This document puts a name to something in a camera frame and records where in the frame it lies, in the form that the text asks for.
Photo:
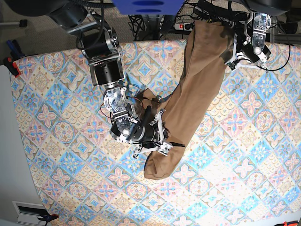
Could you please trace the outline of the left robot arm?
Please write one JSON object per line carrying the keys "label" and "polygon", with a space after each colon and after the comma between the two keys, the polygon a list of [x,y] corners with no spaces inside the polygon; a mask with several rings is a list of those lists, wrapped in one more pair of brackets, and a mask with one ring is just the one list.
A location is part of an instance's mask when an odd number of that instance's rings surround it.
{"label": "left robot arm", "polygon": [[270,50],[266,46],[266,35],[272,24],[272,17],[290,10],[290,0],[236,0],[248,11],[247,19],[242,20],[232,10],[232,0],[228,1],[228,10],[233,18],[234,45],[232,57],[225,62],[231,69],[241,66],[241,61],[250,63],[249,67],[264,67],[269,59]]}

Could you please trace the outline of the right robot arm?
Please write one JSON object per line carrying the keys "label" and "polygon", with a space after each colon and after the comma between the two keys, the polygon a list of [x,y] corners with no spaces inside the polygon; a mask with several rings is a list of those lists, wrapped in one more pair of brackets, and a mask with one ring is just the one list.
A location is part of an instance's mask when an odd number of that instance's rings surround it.
{"label": "right robot arm", "polygon": [[88,61],[92,84],[104,86],[103,103],[110,113],[111,136],[118,142],[135,145],[134,157],[154,151],[166,156],[171,148],[183,147],[183,144],[167,141],[168,133],[162,121],[164,109],[150,121],[152,107],[142,107],[137,112],[132,97],[126,95],[127,88],[120,84],[125,75],[119,41],[104,18],[104,10],[115,7],[114,3],[50,0],[45,5],[47,16],[76,36],[76,46]]}

